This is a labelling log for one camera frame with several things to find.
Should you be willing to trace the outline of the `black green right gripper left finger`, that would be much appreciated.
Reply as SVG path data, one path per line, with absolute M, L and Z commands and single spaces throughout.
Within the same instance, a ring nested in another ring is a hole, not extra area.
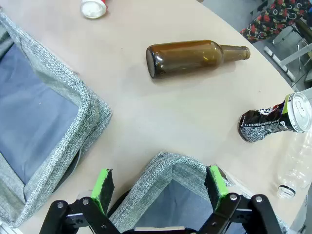
M 76 234 L 88 227 L 94 234 L 118 234 L 107 210 L 114 191 L 111 169 L 103 169 L 91 191 L 72 204 L 56 200 L 51 205 L 41 227 L 41 234 Z

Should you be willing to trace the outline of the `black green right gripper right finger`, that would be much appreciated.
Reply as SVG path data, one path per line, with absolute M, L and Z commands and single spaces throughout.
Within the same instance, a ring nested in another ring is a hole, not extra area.
M 224 234 L 232 223 L 240 223 L 247 234 L 281 234 L 269 199 L 263 194 L 245 198 L 230 193 L 217 166 L 206 168 L 204 183 L 213 208 L 199 234 Z

